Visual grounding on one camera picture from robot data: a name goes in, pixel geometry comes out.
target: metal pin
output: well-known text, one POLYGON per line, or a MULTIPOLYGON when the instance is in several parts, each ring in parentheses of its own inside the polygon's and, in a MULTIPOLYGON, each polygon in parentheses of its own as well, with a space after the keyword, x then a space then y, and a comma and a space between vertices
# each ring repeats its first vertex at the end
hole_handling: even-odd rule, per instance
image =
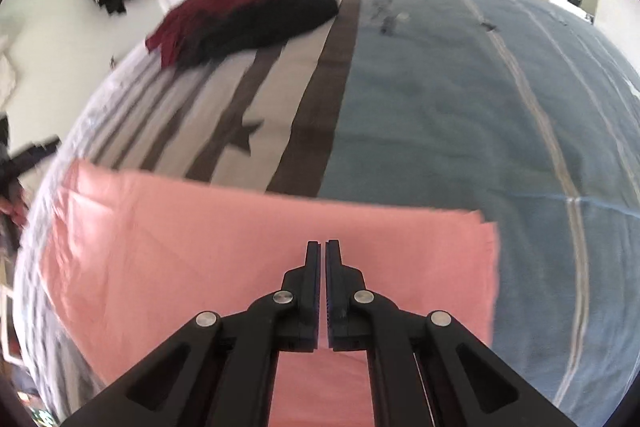
POLYGON ((373 302, 373 293, 369 290, 359 290, 353 295, 353 298, 360 304, 369 304, 373 302))
POLYGON ((201 328, 209 328, 216 323, 218 318, 214 312, 202 312, 196 317, 196 324, 201 328))
POLYGON ((293 293, 286 290, 280 290, 273 294, 273 300, 277 304, 289 304, 293 300, 293 293))
POLYGON ((451 315, 447 312, 433 312, 431 314, 431 322, 440 327, 449 326, 451 324, 451 315))

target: patterned sheet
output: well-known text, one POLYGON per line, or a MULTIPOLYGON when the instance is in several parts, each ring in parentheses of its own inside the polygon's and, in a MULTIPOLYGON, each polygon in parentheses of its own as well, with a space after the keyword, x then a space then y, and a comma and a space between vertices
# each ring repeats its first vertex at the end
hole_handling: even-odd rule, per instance
POLYGON ((500 230, 496 352, 580 426, 640 360, 640 78, 540 0, 342 0, 285 46, 180 76, 138 52, 93 97, 36 198, 18 334, 60 417, 100 387, 37 272, 75 157, 308 197, 479 209, 500 230))

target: maroon cloth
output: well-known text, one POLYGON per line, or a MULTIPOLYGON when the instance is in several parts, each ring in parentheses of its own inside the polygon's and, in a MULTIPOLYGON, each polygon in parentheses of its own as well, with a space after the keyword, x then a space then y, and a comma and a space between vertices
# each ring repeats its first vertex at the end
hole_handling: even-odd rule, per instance
POLYGON ((160 48, 162 67, 168 67, 178 58, 180 46, 186 36, 198 28, 207 16, 223 16, 256 0, 184 0, 164 18, 158 29, 146 40, 146 48, 160 48))

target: triangular cutout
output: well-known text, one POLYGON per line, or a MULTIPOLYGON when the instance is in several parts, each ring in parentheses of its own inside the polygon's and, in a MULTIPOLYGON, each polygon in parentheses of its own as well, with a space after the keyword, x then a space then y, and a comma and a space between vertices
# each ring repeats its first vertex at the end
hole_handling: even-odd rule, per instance
POLYGON ((518 399, 518 390, 468 346, 460 344, 456 352, 482 412, 491 414, 518 399))
POLYGON ((150 411, 159 410, 169 397, 190 350, 187 344, 176 347, 131 386, 127 398, 150 411))

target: folded pink cloth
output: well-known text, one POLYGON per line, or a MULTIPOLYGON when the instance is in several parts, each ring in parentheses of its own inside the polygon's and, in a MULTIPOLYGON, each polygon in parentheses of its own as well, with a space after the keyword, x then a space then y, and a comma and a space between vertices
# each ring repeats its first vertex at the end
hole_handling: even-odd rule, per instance
MULTIPOLYGON (((107 384, 198 312, 240 312, 279 289, 307 241, 340 240, 368 288, 418 314, 447 310, 491 340, 497 232, 478 212, 264 195, 78 160, 54 213, 40 271, 107 384)), ((324 317, 320 345, 281 354, 270 425, 372 426, 365 355, 329 350, 324 317)))

